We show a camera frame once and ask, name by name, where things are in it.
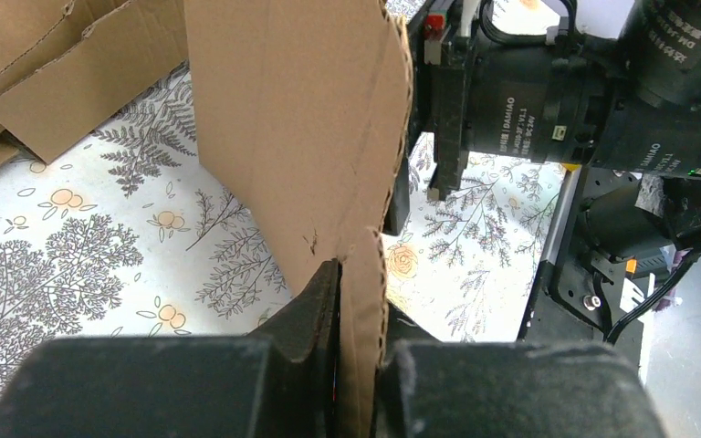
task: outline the cardboard box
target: cardboard box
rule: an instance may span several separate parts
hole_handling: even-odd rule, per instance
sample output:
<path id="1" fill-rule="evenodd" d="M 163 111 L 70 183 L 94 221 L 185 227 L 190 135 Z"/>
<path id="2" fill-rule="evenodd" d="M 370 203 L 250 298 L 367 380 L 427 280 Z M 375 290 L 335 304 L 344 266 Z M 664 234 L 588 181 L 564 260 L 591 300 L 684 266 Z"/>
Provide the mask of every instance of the cardboard box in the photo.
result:
<path id="1" fill-rule="evenodd" d="M 0 0 L 0 132 L 51 162 L 186 56 L 182 0 Z"/>
<path id="2" fill-rule="evenodd" d="M 292 291 L 342 262 L 342 436 L 370 430 L 386 323 L 380 230 L 412 100 L 404 18 L 378 0 L 184 5 L 201 164 Z"/>

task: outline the white tablecloth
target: white tablecloth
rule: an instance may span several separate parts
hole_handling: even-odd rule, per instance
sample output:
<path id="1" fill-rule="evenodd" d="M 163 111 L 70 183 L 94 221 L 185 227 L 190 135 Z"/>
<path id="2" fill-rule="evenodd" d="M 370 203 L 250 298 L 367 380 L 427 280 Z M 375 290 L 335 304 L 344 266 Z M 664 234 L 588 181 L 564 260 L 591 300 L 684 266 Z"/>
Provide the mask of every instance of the white tablecloth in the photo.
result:
<path id="1" fill-rule="evenodd" d="M 0 169 L 0 392 L 46 339 L 244 334 L 289 302 L 254 218 L 196 152 L 182 66 L 56 162 Z M 562 170 L 473 154 L 461 191 L 428 203 L 431 158 L 423 136 L 411 219 L 385 239 L 389 298 L 439 339 L 512 340 Z"/>

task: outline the gray floor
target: gray floor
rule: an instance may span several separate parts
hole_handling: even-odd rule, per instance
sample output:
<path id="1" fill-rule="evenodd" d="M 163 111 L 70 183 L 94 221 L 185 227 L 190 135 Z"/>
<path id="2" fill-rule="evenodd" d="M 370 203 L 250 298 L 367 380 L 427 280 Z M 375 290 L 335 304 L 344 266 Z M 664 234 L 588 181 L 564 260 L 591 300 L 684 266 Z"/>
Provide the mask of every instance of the gray floor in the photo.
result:
<path id="1" fill-rule="evenodd" d="M 655 316 L 647 388 L 669 436 L 701 436 L 701 259 L 681 280 L 683 302 Z"/>

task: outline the floral tablecloth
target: floral tablecloth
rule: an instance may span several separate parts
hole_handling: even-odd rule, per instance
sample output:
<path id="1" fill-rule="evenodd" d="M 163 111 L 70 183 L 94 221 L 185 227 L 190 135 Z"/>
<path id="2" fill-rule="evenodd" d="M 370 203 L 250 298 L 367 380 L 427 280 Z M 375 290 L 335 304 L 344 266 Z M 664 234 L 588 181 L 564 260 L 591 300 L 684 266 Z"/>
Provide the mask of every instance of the floral tablecloth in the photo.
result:
<path id="1" fill-rule="evenodd" d="M 512 340 L 562 171 L 475 154 L 462 189 L 429 203 L 432 146 L 385 239 L 389 298 L 439 339 Z M 0 392 L 46 339 L 244 334 L 289 300 L 254 218 L 198 163 L 187 65 L 56 162 L 0 169 Z"/>

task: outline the screw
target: screw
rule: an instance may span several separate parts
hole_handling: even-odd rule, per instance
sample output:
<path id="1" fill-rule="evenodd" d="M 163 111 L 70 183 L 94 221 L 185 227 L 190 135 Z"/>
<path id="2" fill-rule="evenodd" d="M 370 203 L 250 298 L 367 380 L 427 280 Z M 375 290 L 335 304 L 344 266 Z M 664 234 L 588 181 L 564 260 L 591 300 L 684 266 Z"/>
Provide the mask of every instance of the screw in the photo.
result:
<path id="1" fill-rule="evenodd" d="M 601 306 L 601 299 L 594 295 L 587 295 L 581 299 L 581 303 L 584 304 L 584 307 L 587 310 L 592 312 L 593 310 Z"/>

